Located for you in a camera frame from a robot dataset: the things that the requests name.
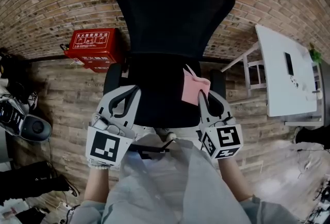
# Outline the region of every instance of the red box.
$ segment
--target red box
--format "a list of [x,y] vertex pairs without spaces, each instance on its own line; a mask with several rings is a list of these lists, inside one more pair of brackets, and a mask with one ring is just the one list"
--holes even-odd
[[115,28],[74,31],[69,49],[64,51],[64,54],[78,64],[84,64],[84,68],[90,68],[97,73],[107,72],[104,67],[109,68],[112,63],[125,61]]

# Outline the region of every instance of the chair backrest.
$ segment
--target chair backrest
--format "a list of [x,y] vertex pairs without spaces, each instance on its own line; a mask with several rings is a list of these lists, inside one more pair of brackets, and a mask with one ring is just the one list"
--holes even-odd
[[199,59],[235,0],[117,0],[127,22],[131,54]]

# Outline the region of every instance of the white table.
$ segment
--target white table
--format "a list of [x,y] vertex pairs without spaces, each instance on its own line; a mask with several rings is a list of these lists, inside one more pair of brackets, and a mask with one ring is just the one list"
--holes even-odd
[[[313,96],[312,93],[316,90],[315,79],[308,50],[296,41],[264,26],[256,25],[256,31],[259,41],[221,70],[224,72],[243,60],[248,99],[230,103],[233,105],[260,100],[259,97],[251,98],[251,90],[267,88],[269,116],[316,111],[316,95]],[[247,56],[259,48],[261,49],[262,60],[248,62]],[[293,77],[299,84],[298,88],[291,82],[288,74],[285,53],[291,56]],[[264,65],[266,83],[260,81],[259,65]],[[258,84],[251,84],[250,82],[249,67],[251,66],[257,67]]]

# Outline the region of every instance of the green plant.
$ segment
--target green plant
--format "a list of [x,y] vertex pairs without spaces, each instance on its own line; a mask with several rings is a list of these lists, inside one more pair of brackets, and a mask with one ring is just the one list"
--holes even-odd
[[309,43],[309,46],[310,46],[309,54],[311,59],[313,60],[313,62],[320,64],[322,59],[321,53],[315,50],[315,47],[312,43]]

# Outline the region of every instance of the trousers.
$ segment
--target trousers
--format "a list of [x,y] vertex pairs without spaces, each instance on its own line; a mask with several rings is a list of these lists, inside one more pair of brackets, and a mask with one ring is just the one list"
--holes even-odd
[[69,191],[65,177],[51,178],[51,172],[47,162],[0,172],[0,203],[10,198],[39,197],[50,191]]
[[330,149],[330,126],[320,127],[315,130],[303,128],[295,138],[296,143],[318,143],[324,145],[324,149]]

